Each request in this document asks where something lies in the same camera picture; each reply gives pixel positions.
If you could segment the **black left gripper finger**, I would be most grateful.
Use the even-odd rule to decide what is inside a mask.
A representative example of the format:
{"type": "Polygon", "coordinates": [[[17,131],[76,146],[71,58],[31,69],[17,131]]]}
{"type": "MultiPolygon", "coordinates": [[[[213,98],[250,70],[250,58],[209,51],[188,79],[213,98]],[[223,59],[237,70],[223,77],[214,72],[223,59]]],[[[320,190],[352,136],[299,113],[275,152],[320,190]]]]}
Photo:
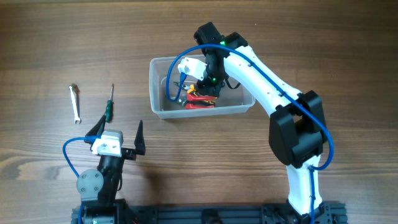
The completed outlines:
{"type": "Polygon", "coordinates": [[[144,133],[143,133],[143,121],[140,120],[136,137],[134,140],[135,151],[136,154],[144,156],[146,154],[146,145],[144,141],[144,133]]]}
{"type": "Polygon", "coordinates": [[[88,144],[92,144],[93,143],[93,137],[94,136],[101,136],[103,131],[104,131],[104,127],[106,124],[106,116],[102,115],[102,117],[99,119],[99,121],[87,132],[87,134],[85,135],[85,139],[84,142],[88,143],[88,144]]]}

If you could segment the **green handled screwdriver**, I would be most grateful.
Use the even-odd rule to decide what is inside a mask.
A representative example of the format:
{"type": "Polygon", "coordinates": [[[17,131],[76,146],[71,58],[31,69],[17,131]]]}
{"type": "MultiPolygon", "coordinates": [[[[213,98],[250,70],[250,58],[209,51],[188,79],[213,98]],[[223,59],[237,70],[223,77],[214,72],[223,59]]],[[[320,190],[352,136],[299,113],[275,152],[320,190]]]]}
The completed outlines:
{"type": "Polygon", "coordinates": [[[110,96],[109,100],[107,101],[106,110],[104,113],[107,123],[109,123],[113,118],[113,93],[114,93],[114,84],[111,85],[110,96]]]}

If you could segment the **orange black needle-nose pliers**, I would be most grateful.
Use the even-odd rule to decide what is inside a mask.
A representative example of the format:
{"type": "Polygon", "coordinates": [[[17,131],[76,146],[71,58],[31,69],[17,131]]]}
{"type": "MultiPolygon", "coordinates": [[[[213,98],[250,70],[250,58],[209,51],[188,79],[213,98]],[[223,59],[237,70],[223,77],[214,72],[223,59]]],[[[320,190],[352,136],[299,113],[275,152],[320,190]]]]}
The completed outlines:
{"type": "Polygon", "coordinates": [[[197,86],[195,84],[184,84],[180,82],[174,82],[174,85],[180,87],[182,90],[185,90],[187,93],[191,93],[193,91],[196,91],[197,86]]]}

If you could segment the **small silver wrench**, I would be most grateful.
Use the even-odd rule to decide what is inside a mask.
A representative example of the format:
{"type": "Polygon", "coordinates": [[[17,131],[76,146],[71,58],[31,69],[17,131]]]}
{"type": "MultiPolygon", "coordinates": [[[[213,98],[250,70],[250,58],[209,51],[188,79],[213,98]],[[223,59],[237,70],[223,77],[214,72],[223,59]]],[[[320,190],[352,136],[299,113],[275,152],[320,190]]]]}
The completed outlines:
{"type": "Polygon", "coordinates": [[[74,83],[72,83],[71,85],[68,86],[68,88],[70,90],[70,98],[72,101],[74,122],[75,122],[75,124],[80,124],[81,119],[80,119],[79,110],[78,110],[78,94],[76,91],[76,85],[74,83]]]}

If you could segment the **red handled cutters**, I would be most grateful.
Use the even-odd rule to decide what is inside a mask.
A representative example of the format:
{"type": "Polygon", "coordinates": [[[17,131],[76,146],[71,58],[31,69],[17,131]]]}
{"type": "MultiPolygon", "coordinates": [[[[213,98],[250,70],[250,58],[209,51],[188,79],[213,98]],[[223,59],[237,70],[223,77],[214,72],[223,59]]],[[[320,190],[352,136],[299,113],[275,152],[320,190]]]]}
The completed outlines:
{"type": "Polygon", "coordinates": [[[170,99],[186,110],[206,109],[215,107],[214,96],[198,96],[192,93],[180,95],[179,98],[171,96],[170,99]]]}

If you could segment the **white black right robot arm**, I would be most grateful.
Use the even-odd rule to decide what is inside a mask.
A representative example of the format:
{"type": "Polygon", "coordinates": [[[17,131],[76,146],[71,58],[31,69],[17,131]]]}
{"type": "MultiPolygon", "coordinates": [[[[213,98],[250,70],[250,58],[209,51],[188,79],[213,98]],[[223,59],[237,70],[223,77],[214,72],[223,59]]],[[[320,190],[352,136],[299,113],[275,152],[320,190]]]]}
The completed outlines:
{"type": "Polygon", "coordinates": [[[287,168],[288,203],[304,221],[314,223],[322,205],[318,171],[328,167],[334,154],[320,97],[314,91],[302,93],[279,78],[237,32],[224,36],[208,22],[193,38],[206,63],[198,91],[218,97],[232,77],[255,97],[270,119],[272,152],[287,168]]]}

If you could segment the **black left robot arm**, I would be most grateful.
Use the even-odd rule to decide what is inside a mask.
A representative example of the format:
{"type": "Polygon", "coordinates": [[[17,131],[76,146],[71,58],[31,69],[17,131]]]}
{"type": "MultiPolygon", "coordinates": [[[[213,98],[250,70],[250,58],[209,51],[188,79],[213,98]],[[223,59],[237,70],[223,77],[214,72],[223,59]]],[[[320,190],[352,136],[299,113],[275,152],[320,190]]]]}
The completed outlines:
{"type": "Polygon", "coordinates": [[[81,205],[72,210],[71,222],[79,223],[139,223],[138,216],[127,202],[117,199],[116,194],[123,184],[124,161],[135,161],[136,156],[146,153],[143,122],[137,128],[134,148],[123,147],[123,133],[106,129],[106,117],[85,135],[84,142],[91,152],[99,156],[95,169],[87,169],[77,179],[76,188],[80,193],[81,205]]]}

